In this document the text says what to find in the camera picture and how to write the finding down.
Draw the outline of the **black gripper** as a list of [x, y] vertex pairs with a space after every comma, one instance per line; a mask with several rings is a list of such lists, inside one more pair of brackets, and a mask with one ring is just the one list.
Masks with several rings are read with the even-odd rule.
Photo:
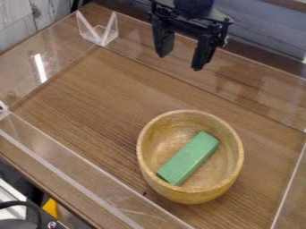
[[154, 52], [165, 57], [173, 50], [173, 26], [190, 36], [198, 35], [190, 68], [200, 71], [209, 62], [216, 46], [227, 43], [232, 19], [213, 7], [213, 0], [149, 0]]

